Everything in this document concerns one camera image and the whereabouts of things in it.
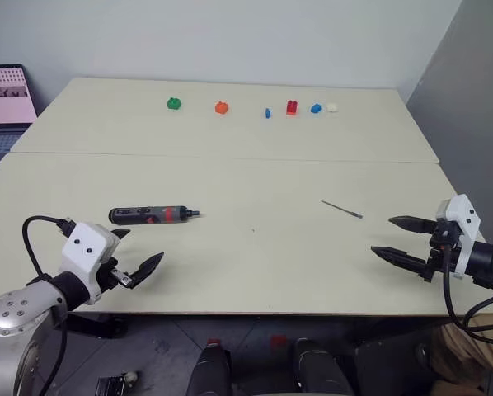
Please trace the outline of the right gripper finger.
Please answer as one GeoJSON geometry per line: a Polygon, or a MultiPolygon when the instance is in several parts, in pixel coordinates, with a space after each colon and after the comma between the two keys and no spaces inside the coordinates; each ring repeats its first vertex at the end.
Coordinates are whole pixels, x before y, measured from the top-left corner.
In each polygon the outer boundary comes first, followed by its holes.
{"type": "Polygon", "coordinates": [[[426,261],[408,255],[406,252],[392,247],[372,246],[371,251],[378,257],[390,264],[402,268],[407,271],[414,272],[419,276],[423,276],[426,270],[426,261]]]}
{"type": "Polygon", "coordinates": [[[422,219],[409,215],[399,215],[391,217],[390,223],[413,233],[432,234],[437,227],[437,222],[430,219],[422,219]]]}

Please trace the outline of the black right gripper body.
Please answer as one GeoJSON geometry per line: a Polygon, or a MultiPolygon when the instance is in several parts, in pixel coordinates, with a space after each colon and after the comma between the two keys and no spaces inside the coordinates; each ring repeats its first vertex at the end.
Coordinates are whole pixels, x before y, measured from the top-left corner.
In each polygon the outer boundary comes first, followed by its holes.
{"type": "Polygon", "coordinates": [[[425,269],[420,275],[425,281],[431,282],[436,271],[444,273],[444,250],[450,247],[448,270],[453,271],[460,252],[459,237],[462,231],[458,224],[452,221],[428,221],[425,232],[431,234],[430,255],[425,269]]]}

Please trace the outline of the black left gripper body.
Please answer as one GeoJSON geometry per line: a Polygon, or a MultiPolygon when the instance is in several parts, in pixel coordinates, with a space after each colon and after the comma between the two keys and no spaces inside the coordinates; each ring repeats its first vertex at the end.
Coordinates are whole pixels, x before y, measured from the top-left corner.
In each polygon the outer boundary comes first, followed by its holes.
{"type": "Polygon", "coordinates": [[[96,273],[96,280],[101,293],[112,290],[117,285],[122,285],[126,289],[134,287],[134,280],[131,276],[127,272],[120,271],[117,265],[118,261],[111,257],[99,267],[96,273]]]}

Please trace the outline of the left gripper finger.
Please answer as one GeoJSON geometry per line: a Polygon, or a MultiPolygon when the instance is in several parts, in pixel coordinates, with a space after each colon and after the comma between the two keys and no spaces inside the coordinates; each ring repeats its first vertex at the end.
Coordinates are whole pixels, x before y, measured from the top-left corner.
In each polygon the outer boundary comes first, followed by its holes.
{"type": "Polygon", "coordinates": [[[144,261],[138,268],[137,271],[129,275],[130,283],[128,284],[129,289],[133,289],[140,283],[145,281],[150,275],[155,271],[160,261],[164,256],[164,252],[160,252],[148,258],[144,261]]]}
{"type": "Polygon", "coordinates": [[[110,231],[110,245],[112,248],[117,248],[120,241],[130,233],[130,229],[121,228],[110,231]]]}

